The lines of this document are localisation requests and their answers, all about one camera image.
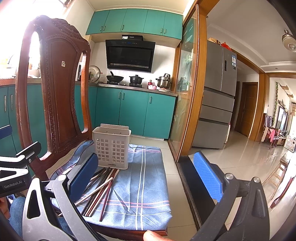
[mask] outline bowl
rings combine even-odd
[[[157,86],[156,85],[148,85],[148,89],[150,90],[156,90]]]

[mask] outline jeans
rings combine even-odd
[[[11,206],[10,206],[10,219],[9,223],[13,227],[13,229],[18,233],[20,237],[22,237],[22,214],[24,211],[24,205],[25,205],[25,198],[24,197],[18,197],[15,200],[13,200]],[[70,234],[73,236],[73,233],[71,232],[66,220],[63,217],[59,217],[58,221],[63,229],[64,232],[67,234]],[[101,235],[99,235],[101,241],[107,241],[105,238],[103,238]]]

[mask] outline white plastic basket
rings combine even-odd
[[[100,167],[128,168],[130,135],[128,126],[101,124],[92,131]]]

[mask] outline screw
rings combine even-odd
[[[254,177],[254,182],[259,183],[260,182],[260,178]]]
[[[228,179],[228,180],[232,180],[232,179],[234,178],[234,175],[231,174],[231,173],[226,173],[226,174],[225,174],[225,177],[226,177],[226,179]]]

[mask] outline countertop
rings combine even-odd
[[[41,84],[41,78],[28,78],[28,84]],[[81,85],[80,81],[75,81],[76,85]],[[5,85],[15,85],[15,78],[10,79],[0,79],[0,87]],[[177,97],[178,95],[171,92],[163,92],[158,90],[150,90],[145,88],[137,88],[137,87],[131,87],[127,85],[108,85],[108,84],[93,84],[89,83],[89,86],[99,86],[99,87],[109,87],[109,88],[117,88],[117,89],[127,89],[127,90],[136,90],[136,91],[144,91],[144,92],[150,92],[155,94],[162,94],[162,95],[168,95]]]

